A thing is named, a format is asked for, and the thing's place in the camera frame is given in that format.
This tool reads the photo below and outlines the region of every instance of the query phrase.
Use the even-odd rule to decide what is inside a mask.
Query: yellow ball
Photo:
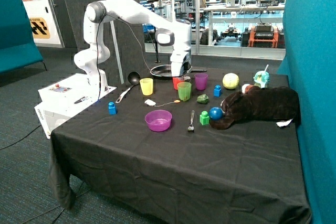
[[[223,78],[223,85],[226,89],[235,89],[239,86],[239,77],[235,73],[227,73]]]

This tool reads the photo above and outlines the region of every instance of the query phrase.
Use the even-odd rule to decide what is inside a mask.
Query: metal spoon
[[[124,95],[127,94],[128,91],[131,90],[134,86],[138,85],[140,82],[140,75],[137,72],[130,72],[130,74],[127,77],[128,82],[132,85],[128,89],[126,89],[124,92],[121,93],[121,95],[118,97],[118,99],[115,101],[115,103],[121,102]]]

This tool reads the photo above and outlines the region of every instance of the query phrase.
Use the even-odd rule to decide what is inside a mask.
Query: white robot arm
[[[155,39],[161,46],[173,46],[170,57],[172,76],[182,76],[191,70],[191,26],[188,21],[170,22],[134,0],[105,0],[87,6],[84,16],[84,40],[90,48],[75,55],[75,64],[89,76],[92,86],[107,87],[106,75],[97,65],[110,57],[103,43],[102,23],[121,19],[130,24],[149,23],[157,29]]]

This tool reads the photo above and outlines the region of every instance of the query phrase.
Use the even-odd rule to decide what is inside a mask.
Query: plush toy
[[[226,97],[220,106],[225,116],[217,121],[210,120],[211,127],[218,130],[225,130],[242,120],[300,121],[298,94],[287,87],[253,87],[245,94],[234,92]]]

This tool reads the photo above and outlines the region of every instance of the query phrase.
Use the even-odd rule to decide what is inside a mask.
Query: plastic cup
[[[177,84],[184,82],[183,77],[173,77],[174,89],[177,90]]]
[[[208,82],[208,75],[206,73],[195,74],[196,89],[205,90]]]
[[[143,95],[151,95],[153,93],[153,79],[152,78],[141,79],[140,87]]]
[[[191,94],[191,83],[189,82],[180,82],[177,84],[177,91],[179,92],[178,97],[182,101],[187,101],[190,99],[190,94]]]

